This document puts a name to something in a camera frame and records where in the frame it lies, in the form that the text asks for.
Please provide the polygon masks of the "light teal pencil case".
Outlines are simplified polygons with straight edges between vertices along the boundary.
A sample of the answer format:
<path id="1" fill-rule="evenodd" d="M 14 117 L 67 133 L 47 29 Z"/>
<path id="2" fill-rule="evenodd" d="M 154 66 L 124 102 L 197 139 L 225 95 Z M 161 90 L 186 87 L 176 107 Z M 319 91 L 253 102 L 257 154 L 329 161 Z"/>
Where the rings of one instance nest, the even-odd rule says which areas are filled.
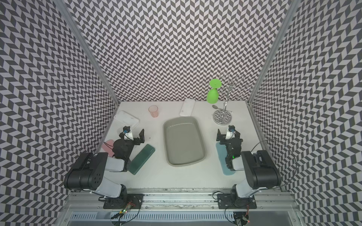
<path id="1" fill-rule="evenodd" d="M 227 156 L 227 150 L 225 145 L 221 145 L 219 142 L 216 143 L 216 150 L 220 161 L 222 172 L 225 176 L 231 176 L 235 174 L 235 171 L 230 170 L 227 167 L 225 158 Z"/>

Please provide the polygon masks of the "pink pencil case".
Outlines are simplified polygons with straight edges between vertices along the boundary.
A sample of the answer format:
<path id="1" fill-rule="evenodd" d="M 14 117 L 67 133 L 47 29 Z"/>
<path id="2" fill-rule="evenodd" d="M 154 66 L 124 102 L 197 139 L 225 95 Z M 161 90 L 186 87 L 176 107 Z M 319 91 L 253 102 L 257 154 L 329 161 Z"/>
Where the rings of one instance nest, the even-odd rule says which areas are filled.
<path id="1" fill-rule="evenodd" d="M 114 155 L 113 147 L 114 147 L 114 140 L 112 139 L 107 140 L 102 144 L 102 150 L 104 152 L 107 152 L 109 157 L 112 157 Z"/>

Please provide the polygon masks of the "dark green pencil case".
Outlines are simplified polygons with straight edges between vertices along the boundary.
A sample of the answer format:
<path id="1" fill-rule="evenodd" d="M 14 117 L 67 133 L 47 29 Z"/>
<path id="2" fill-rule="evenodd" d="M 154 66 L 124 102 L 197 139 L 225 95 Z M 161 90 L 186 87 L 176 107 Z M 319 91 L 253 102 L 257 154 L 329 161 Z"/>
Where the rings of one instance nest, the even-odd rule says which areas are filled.
<path id="1" fill-rule="evenodd" d="M 148 159 L 154 154 L 155 148 L 147 144 L 131 161 L 128 171 L 136 175 Z"/>

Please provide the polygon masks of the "grey plastic storage box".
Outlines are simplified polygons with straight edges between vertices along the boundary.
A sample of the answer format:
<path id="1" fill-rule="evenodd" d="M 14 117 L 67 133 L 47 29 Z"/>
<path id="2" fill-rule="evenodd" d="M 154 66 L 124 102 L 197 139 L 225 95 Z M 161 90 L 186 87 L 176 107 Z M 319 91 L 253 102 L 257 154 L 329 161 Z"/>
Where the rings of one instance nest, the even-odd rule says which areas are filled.
<path id="1" fill-rule="evenodd" d="M 203 161 L 206 148 L 196 118 L 178 117 L 163 125 L 166 160 L 173 167 L 182 167 Z"/>

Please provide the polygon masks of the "white pencil case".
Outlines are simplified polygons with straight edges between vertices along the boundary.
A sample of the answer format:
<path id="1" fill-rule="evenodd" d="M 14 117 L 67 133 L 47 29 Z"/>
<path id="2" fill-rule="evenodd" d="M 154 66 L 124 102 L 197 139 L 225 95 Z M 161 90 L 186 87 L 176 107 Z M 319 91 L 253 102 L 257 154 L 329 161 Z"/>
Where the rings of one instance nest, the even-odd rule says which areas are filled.
<path id="1" fill-rule="evenodd" d="M 183 106 L 180 111 L 181 117 L 189 117 L 192 115 L 193 108 L 196 101 L 194 99 L 187 98 L 184 100 Z"/>

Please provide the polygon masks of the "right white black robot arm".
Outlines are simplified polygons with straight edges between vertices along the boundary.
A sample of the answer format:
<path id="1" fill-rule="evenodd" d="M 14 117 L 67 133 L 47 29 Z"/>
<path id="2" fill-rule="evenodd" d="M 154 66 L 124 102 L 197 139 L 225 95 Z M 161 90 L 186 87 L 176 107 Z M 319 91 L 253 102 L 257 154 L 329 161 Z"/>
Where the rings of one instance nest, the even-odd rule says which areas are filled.
<path id="1" fill-rule="evenodd" d="M 234 126 L 229 126 L 226 134 L 217 131 L 216 149 L 221 162 L 222 171 L 226 176 L 240 171 L 245 179 L 233 185 L 231 201 L 241 202 L 262 190 L 281 186 L 279 170 L 266 150 L 256 152 L 242 151 L 243 139 Z"/>

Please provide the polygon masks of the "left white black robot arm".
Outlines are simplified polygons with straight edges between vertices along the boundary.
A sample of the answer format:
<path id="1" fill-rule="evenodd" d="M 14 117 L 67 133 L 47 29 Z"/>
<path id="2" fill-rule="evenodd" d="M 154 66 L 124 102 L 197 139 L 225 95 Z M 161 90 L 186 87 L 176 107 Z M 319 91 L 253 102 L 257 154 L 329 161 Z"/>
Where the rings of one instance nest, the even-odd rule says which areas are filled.
<path id="1" fill-rule="evenodd" d="M 107 152 L 82 153 L 65 175 L 64 187 L 69 190 L 89 191 L 108 199 L 127 202 L 128 194 L 125 185 L 109 180 L 104 174 L 106 171 L 128 171 L 133 148 L 145 142 L 144 130 L 141 130 L 139 137 L 136 138 L 130 138 L 131 133 L 129 126 L 123 128 L 123 132 L 119 134 L 120 139 L 116 140 L 112 146 L 112 156 L 109 156 Z"/>

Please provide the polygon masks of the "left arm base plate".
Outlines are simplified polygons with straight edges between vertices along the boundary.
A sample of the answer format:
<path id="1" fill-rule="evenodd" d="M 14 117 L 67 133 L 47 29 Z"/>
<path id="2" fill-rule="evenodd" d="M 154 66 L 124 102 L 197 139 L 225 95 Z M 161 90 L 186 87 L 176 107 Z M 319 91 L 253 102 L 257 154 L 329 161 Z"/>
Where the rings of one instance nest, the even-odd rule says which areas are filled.
<path id="1" fill-rule="evenodd" d="M 119 198 L 106 198 L 103 202 L 103 209 L 120 210 L 125 209 L 126 205 L 131 205 L 132 210 L 139 210 L 143 203 L 144 194 L 128 194 Z"/>

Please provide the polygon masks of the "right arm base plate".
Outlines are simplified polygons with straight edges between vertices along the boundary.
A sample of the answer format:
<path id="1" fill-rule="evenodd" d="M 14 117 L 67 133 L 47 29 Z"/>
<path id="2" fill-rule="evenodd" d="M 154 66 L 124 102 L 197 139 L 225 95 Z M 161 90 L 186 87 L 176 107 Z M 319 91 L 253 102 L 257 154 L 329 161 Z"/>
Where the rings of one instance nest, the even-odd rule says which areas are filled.
<path id="1" fill-rule="evenodd" d="M 257 209 L 256 201 L 254 196 L 247 198 L 239 198 L 238 196 L 233 197 L 231 194 L 216 194 L 216 200 L 218 208 L 221 210 L 225 209 Z"/>

